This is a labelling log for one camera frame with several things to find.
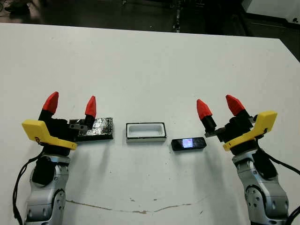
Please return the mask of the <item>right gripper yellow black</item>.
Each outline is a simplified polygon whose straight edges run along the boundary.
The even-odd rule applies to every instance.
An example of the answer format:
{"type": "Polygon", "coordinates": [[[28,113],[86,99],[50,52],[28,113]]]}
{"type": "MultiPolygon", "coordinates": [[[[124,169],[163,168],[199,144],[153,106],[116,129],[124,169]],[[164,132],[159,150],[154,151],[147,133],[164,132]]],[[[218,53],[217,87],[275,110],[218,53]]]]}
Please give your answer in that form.
{"type": "Polygon", "coordinates": [[[196,101],[197,113],[205,128],[205,137],[217,136],[224,143],[224,150],[231,151],[234,155],[255,149],[255,139],[272,130],[277,113],[266,111],[252,117],[237,98],[232,95],[226,95],[225,98],[234,117],[218,129],[209,107],[200,99],[196,101]]]}

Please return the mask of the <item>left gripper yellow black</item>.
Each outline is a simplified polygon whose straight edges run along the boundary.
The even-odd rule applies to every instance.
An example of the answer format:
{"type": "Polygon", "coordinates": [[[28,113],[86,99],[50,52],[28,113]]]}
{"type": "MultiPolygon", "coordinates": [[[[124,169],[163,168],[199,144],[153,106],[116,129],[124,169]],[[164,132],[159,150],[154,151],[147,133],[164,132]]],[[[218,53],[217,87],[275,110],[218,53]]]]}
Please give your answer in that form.
{"type": "Polygon", "coordinates": [[[38,120],[25,120],[22,127],[28,138],[43,146],[47,154],[68,156],[77,148],[75,141],[79,132],[92,129],[96,114],[96,97],[91,96],[86,110],[84,125],[69,124],[64,119],[51,119],[58,106],[59,93],[55,91],[45,101],[38,120]]]}

